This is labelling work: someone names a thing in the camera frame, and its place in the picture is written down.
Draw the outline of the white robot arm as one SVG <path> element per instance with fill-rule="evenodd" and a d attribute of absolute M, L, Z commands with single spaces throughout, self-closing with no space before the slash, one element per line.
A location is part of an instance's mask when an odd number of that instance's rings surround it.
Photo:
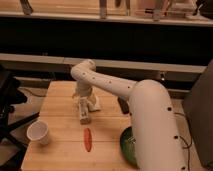
<path fill-rule="evenodd" d="M 95 86 L 128 102 L 139 171 L 188 171 L 172 102 L 161 83 L 98 73 L 90 59 L 73 66 L 70 73 L 80 96 L 90 96 Z"/>

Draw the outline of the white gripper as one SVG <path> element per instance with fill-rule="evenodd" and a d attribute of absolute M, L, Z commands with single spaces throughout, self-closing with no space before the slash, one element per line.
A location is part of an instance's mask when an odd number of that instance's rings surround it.
<path fill-rule="evenodd" d="M 75 91 L 76 92 L 72 94 L 72 99 L 78 99 L 79 96 L 91 97 L 93 93 L 93 88 L 90 84 L 84 83 L 82 81 L 77 81 Z M 99 98 L 97 96 L 88 98 L 87 102 L 88 102 L 88 108 L 90 112 L 101 110 Z"/>

